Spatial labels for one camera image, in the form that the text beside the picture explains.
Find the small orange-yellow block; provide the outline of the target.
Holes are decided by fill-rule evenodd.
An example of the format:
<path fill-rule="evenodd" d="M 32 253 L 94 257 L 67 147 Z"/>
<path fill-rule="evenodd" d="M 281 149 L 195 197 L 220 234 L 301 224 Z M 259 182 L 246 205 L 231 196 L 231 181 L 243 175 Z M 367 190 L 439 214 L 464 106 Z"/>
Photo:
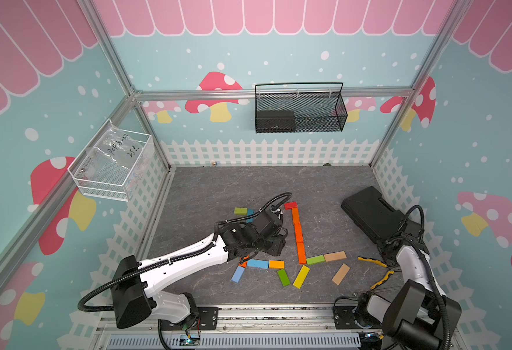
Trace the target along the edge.
<path fill-rule="evenodd" d="M 270 269 L 276 269 L 276 270 L 282 270 L 285 268 L 285 262 L 284 261 L 278 261 L 278 260 L 270 260 L 269 261 L 269 268 Z"/>

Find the blue long block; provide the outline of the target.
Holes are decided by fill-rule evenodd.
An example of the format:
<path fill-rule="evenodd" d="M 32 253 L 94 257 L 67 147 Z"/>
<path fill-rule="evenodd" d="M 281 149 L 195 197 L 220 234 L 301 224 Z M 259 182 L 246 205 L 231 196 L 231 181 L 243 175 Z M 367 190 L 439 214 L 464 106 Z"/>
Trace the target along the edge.
<path fill-rule="evenodd" d="M 247 262 L 247 267 L 269 269 L 269 261 L 252 259 Z"/>

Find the teal long block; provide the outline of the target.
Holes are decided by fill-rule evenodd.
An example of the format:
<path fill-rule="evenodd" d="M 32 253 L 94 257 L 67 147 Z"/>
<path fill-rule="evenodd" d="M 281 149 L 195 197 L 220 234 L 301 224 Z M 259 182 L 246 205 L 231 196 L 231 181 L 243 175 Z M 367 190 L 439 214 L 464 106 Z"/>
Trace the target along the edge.
<path fill-rule="evenodd" d="M 250 215 L 253 215 L 255 213 L 255 211 L 253 209 L 248 209 L 247 210 L 247 214 L 250 216 Z M 253 218 L 249 218 L 246 220 L 247 223 L 251 223 L 253 221 Z"/>

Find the red block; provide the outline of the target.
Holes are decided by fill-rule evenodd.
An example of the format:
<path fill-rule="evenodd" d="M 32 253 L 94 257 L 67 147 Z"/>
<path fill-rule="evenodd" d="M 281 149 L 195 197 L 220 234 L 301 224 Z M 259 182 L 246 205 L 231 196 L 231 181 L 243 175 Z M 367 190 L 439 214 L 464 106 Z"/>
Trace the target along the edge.
<path fill-rule="evenodd" d="M 284 207 L 285 207 L 286 210 L 291 210 L 293 208 L 297 208 L 298 204 L 295 201 L 293 201 L 293 202 L 286 203 L 284 205 Z"/>

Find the lime green small block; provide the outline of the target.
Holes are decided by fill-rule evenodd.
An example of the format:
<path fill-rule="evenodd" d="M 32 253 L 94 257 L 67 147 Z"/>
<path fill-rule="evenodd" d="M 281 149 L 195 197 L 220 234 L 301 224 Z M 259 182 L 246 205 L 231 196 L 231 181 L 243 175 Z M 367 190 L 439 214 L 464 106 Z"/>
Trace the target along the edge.
<path fill-rule="evenodd" d="M 234 214 L 235 215 L 241 215 L 241 216 L 246 216 L 248 213 L 248 208 L 244 208 L 244 207 L 236 207 L 234 209 Z"/>

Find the yellow-green wide block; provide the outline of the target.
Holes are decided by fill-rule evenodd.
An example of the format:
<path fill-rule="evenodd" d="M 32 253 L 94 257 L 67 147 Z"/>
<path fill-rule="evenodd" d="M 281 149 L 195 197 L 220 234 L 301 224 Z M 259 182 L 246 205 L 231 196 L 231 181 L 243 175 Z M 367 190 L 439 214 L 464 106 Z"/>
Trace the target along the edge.
<path fill-rule="evenodd" d="M 292 285 L 297 289 L 301 289 L 309 272 L 310 272 L 310 268 L 307 265 L 303 265 L 301 267 L 297 277 L 295 278 L 295 281 L 292 283 Z"/>

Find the light blue block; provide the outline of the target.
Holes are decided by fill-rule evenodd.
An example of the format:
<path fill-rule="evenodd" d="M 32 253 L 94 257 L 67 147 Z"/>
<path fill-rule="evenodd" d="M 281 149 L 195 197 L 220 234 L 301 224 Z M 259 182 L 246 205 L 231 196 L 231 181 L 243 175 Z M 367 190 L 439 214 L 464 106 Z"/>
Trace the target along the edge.
<path fill-rule="evenodd" d="M 245 268 L 243 266 L 238 265 L 236 267 L 234 275 L 232 275 L 232 277 L 231 277 L 231 281 L 238 284 L 240 282 L 241 277 L 243 276 L 244 272 L 245 272 Z"/>

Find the tan long block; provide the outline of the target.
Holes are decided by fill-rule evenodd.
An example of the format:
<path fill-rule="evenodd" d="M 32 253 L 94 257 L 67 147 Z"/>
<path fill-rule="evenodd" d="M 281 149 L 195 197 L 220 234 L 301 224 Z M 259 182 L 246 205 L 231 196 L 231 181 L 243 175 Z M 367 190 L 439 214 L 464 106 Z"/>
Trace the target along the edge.
<path fill-rule="evenodd" d="M 340 251 L 340 252 L 328 253 L 328 254 L 323 255 L 323 257 L 324 257 L 326 263 L 339 261 L 339 260 L 345 260 L 346 252 Z"/>

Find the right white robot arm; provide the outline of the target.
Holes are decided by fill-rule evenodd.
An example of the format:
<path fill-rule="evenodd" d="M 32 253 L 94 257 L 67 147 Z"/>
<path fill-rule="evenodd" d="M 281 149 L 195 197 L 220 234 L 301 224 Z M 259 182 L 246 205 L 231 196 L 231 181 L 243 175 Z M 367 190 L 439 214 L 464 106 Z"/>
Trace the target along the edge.
<path fill-rule="evenodd" d="M 385 277 L 359 295 L 354 307 L 333 305 L 337 329 L 380 327 L 392 345 L 404 349 L 449 349 L 462 315 L 458 302 L 438 284 L 425 245 L 425 211 L 406 212 L 383 204 L 346 199 L 342 209 L 373 241 L 388 268 Z"/>

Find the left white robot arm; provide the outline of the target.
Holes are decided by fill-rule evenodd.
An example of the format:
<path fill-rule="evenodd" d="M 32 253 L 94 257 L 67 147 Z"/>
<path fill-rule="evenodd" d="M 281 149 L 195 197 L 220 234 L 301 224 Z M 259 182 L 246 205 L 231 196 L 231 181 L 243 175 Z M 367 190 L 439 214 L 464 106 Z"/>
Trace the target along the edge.
<path fill-rule="evenodd" d="M 83 296 L 78 310 L 113 312 L 119 329 L 148 319 L 189 328 L 200 317 L 193 296 L 167 293 L 165 288 L 214 265 L 247 265 L 260 252 L 279 257 L 288 235 L 282 205 L 291 197 L 284 192 L 254 214 L 217 221 L 205 239 L 168 255 L 142 261 L 133 255 L 123 258 L 113 279 Z"/>

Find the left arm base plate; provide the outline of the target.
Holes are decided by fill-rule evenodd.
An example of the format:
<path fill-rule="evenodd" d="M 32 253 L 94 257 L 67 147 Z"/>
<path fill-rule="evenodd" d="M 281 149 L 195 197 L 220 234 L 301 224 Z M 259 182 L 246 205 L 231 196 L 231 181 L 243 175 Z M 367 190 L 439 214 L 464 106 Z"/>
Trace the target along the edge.
<path fill-rule="evenodd" d="M 218 307 L 199 307 L 198 311 L 177 324 L 163 321 L 164 330 L 216 330 L 218 323 Z"/>

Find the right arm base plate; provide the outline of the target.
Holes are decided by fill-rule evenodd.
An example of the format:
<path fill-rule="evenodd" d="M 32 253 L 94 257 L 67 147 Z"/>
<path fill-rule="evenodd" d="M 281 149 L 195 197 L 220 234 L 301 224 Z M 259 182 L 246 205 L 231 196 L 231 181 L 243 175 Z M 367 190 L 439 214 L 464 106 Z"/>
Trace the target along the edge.
<path fill-rule="evenodd" d="M 333 317 L 336 329 L 380 329 L 389 306 L 389 304 L 333 306 Z"/>

